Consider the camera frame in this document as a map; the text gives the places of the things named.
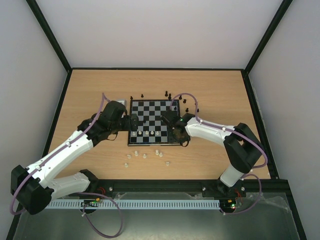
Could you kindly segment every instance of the white enclosure wall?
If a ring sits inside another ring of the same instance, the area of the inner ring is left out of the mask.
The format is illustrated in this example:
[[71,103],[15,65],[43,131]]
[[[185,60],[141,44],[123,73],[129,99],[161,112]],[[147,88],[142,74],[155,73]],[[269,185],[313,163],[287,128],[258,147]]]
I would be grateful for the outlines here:
[[319,239],[320,1],[294,0],[250,77],[279,175],[308,239]]
[[0,7],[0,239],[9,213],[11,170],[44,150],[66,71],[25,0]]
[[282,0],[38,0],[72,67],[244,68]]

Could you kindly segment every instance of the black checker square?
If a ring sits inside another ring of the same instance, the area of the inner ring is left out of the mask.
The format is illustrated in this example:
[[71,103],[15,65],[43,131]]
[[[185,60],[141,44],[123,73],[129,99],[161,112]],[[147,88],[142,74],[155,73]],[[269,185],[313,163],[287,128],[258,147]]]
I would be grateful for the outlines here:
[[155,137],[155,142],[156,143],[161,143],[161,137],[160,136],[156,136]]
[[[128,146],[180,146],[179,143],[168,142],[167,126],[161,121],[163,115],[171,104],[170,100],[131,100],[129,114],[137,114],[138,129],[129,131]],[[173,111],[180,116],[179,100],[172,103]]]

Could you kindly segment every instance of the purple cable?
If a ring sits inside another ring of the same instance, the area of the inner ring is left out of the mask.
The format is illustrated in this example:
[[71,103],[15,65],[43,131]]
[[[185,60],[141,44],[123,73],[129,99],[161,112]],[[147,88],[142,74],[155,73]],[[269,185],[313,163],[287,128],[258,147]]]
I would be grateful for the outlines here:
[[[192,98],[194,99],[194,102],[195,102],[194,115],[195,115],[195,119],[196,119],[200,124],[203,124],[203,125],[205,125],[205,126],[212,127],[212,128],[215,128],[215,129],[220,129],[220,130],[223,129],[223,127],[221,127],[221,126],[215,125],[215,124],[213,124],[213,123],[205,122],[205,121],[203,121],[202,119],[200,119],[200,118],[198,117],[198,113],[197,113],[198,101],[197,101],[196,97],[193,96],[191,93],[184,92],[184,93],[180,93],[180,94],[174,96],[174,97],[172,98],[172,100],[171,100],[170,109],[171,109],[171,107],[172,107],[172,104],[173,104],[174,100],[175,100],[177,97],[181,96],[181,95],[188,95],[188,96],[190,96],[190,97],[192,97]],[[233,134],[238,135],[239,137],[243,138],[243,139],[246,140],[248,143],[252,144],[256,149],[258,149],[258,150],[260,151],[260,153],[263,155],[263,157],[264,157],[264,163],[261,164],[261,165],[258,165],[258,166],[253,166],[253,167],[252,167],[253,169],[263,168],[264,166],[266,166],[266,165],[268,164],[268,157],[267,157],[265,151],[264,151],[258,144],[256,144],[254,141],[252,141],[251,139],[249,139],[249,138],[246,137],[245,135],[241,134],[240,132],[237,132],[237,131],[234,131],[234,130],[228,129],[228,128],[225,128],[225,131],[230,132],[230,133],[233,133]]]
[[246,212],[248,212],[250,209],[252,209],[252,208],[258,203],[258,201],[259,201],[259,199],[260,199],[260,197],[261,197],[261,194],[262,194],[261,181],[260,181],[260,179],[258,178],[258,176],[255,175],[255,174],[252,174],[252,173],[246,174],[244,177],[246,178],[246,177],[248,177],[248,176],[254,176],[254,177],[258,180],[258,182],[259,182],[259,193],[258,193],[258,196],[256,197],[256,200],[254,201],[254,203],[253,203],[250,207],[248,207],[247,209],[245,209],[245,210],[243,210],[243,211],[237,211],[237,212],[230,212],[230,213],[228,213],[228,212],[224,212],[222,209],[220,209],[220,212],[222,212],[224,215],[237,215],[237,214],[246,213]]
[[103,234],[103,233],[100,232],[98,229],[96,229],[96,227],[92,224],[92,222],[90,221],[89,217],[88,217],[87,214],[85,213],[86,206],[87,206],[88,204],[85,204],[85,205],[83,206],[82,213],[83,213],[83,216],[88,220],[91,228],[92,228],[97,234],[99,234],[101,237],[106,238],[106,239],[113,239],[113,238],[118,237],[118,236],[120,235],[121,230],[122,230],[122,227],[123,227],[123,225],[124,225],[124,216],[122,215],[122,212],[121,212],[120,207],[118,206],[118,204],[117,204],[111,197],[107,197],[107,196],[102,195],[102,194],[99,194],[99,193],[77,192],[77,194],[99,196],[99,197],[102,197],[102,198],[105,198],[105,199],[110,200],[110,201],[115,205],[115,207],[116,207],[116,208],[118,209],[118,211],[119,211],[119,215],[120,215],[120,219],[121,219],[121,224],[120,224],[119,231],[118,231],[115,235],[113,235],[113,236],[109,236],[109,235]]
[[[73,144],[75,141],[77,141],[78,139],[80,139],[83,135],[85,135],[89,130],[90,128],[92,128],[92,126],[94,125],[94,123],[96,122],[96,120],[98,119],[101,111],[102,111],[102,108],[104,106],[104,102],[105,100],[107,102],[110,102],[110,100],[106,97],[106,95],[104,93],[102,93],[102,100],[101,100],[101,104],[100,104],[100,107],[99,107],[99,110],[97,112],[97,114],[95,115],[95,117],[93,118],[91,124],[79,135],[77,136],[74,140],[70,141],[70,144]],[[68,145],[64,145],[62,146],[61,148],[59,148],[57,151],[55,151],[53,154],[51,154],[46,160],[44,160],[39,166],[40,167],[43,167],[50,159],[52,159],[54,156],[56,156],[58,153],[60,153],[62,150],[64,150],[66,147],[68,147]],[[10,203],[10,207],[9,207],[9,211],[12,215],[18,215],[18,214],[22,214],[25,209],[23,208],[22,210],[20,211],[17,211],[15,212],[14,211],[14,204],[15,204],[15,201],[16,201],[16,198],[18,196],[18,193],[20,192],[20,190],[22,189],[22,187],[26,184],[26,182],[31,178],[31,176],[33,174],[35,174],[36,172],[38,171],[38,169],[35,169],[33,170],[32,172],[29,173],[28,176],[25,177],[25,179],[20,183],[20,185],[17,187],[17,189],[15,190],[14,194],[13,194],[13,199]]]

